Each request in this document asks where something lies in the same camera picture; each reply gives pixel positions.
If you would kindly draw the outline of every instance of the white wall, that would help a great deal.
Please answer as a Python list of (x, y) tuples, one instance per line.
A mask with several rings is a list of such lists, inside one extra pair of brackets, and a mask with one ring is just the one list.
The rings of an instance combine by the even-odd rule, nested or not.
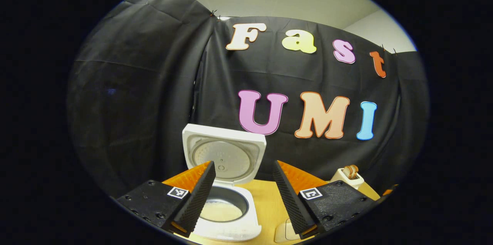
[(389, 52), (416, 51), (407, 33), (385, 11), (378, 10), (344, 29), (377, 45), (384, 45)]

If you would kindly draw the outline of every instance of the foam letter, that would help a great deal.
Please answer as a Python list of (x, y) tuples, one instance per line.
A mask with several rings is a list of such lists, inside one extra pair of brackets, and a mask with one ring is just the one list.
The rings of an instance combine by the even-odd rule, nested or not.
[(298, 138), (310, 138), (313, 135), (311, 131), (312, 123), (315, 125), (317, 137), (325, 133), (326, 138), (339, 139), (344, 136), (342, 127), (344, 125), (345, 110), (349, 105), (349, 99), (343, 96), (337, 96), (332, 102), (329, 110), (325, 111), (324, 102), (320, 94), (316, 92), (303, 92), (300, 95), (305, 102), (303, 111), (303, 120), (301, 120), (300, 129), (294, 136)]
[(260, 99), (260, 93), (251, 90), (242, 90), (238, 92), (238, 96), (241, 98), (240, 124), (246, 131), (264, 135), (276, 132), (279, 127), (282, 105), (287, 102), (287, 96), (273, 93), (267, 95), (268, 101), (271, 102), (271, 109), (269, 112), (269, 122), (266, 124), (257, 124), (253, 119), (255, 104)]
[(258, 30), (265, 31), (267, 26), (264, 23), (237, 23), (233, 25), (235, 32), (231, 43), (226, 45), (227, 50), (246, 50), (249, 45), (245, 43), (247, 38), (254, 42), (258, 36)]
[(385, 78), (387, 73), (382, 69), (382, 65), (384, 64), (384, 60), (380, 57), (378, 52), (370, 52), (370, 56), (373, 57), (373, 66), (375, 66), (375, 71), (377, 75), (381, 78)]
[(335, 40), (332, 45), (336, 50), (334, 50), (334, 56), (340, 62), (347, 64), (353, 64), (356, 61), (356, 57), (352, 54), (352, 45), (348, 42), (342, 40)]
[(301, 50), (307, 54), (317, 51), (313, 45), (313, 35), (310, 32), (293, 29), (286, 31), (286, 36), (288, 37), (282, 40), (282, 45), (288, 50)]
[(361, 123), (361, 130), (356, 134), (356, 138), (359, 140), (370, 140), (373, 138), (373, 119), (375, 117), (375, 110), (377, 110), (377, 104), (363, 101), (361, 108), (363, 109), (363, 122)]

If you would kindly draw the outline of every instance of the wooden table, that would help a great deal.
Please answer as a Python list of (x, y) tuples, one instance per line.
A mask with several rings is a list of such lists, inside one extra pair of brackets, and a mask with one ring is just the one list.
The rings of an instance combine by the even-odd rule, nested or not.
[[(300, 240), (293, 240), (284, 243), (274, 242), (276, 236), (276, 228), (285, 223), (289, 218), (286, 208), (282, 203), (280, 193), (278, 191), (276, 182), (265, 181), (265, 180), (252, 180), (249, 183), (237, 185), (237, 187), (242, 187), (248, 189), (253, 196), (253, 201), (255, 203), (255, 208), (257, 209), (258, 223), (262, 226), (262, 231), (260, 235), (252, 240), (247, 240), (243, 242), (235, 242), (238, 245), (291, 245), (299, 243)], [(363, 183), (359, 187), (359, 191), (373, 200), (378, 200), (380, 196), (368, 185)], [(222, 242), (217, 240), (210, 240), (195, 235), (190, 234), (187, 240), (203, 244), (203, 245), (226, 245), (231, 244), (231, 242)]]

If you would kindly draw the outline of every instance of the open lid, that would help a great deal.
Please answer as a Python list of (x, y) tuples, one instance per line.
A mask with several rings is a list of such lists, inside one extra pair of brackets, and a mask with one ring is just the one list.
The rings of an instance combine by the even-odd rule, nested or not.
[(216, 182), (230, 185), (254, 179), (266, 147), (263, 134), (187, 124), (183, 150), (188, 168), (214, 161)]

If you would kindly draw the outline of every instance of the yellow letter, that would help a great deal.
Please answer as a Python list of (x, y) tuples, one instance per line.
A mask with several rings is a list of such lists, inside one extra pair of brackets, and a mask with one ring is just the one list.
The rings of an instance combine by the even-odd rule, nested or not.
[(294, 133), (294, 136), (298, 138), (310, 138), (313, 135), (311, 131), (312, 123), (315, 125), (317, 137), (324, 134), (329, 124), (329, 130), (325, 133), (326, 138), (339, 139), (344, 136), (342, 127), (344, 125), (345, 110), (349, 105), (348, 98), (337, 96), (329, 110), (325, 111), (324, 102), (320, 94), (316, 92), (303, 92), (300, 97), (305, 102), (305, 110), (300, 129)]
[(288, 37), (282, 40), (282, 45), (288, 50), (301, 50), (307, 54), (317, 51), (313, 45), (313, 35), (310, 32), (293, 29), (286, 31), (286, 35)]
[(248, 44), (245, 43), (248, 38), (250, 42), (257, 39), (258, 30), (265, 31), (267, 29), (264, 23), (237, 23), (233, 25), (235, 32), (231, 43), (226, 46), (227, 50), (246, 50), (248, 49)]

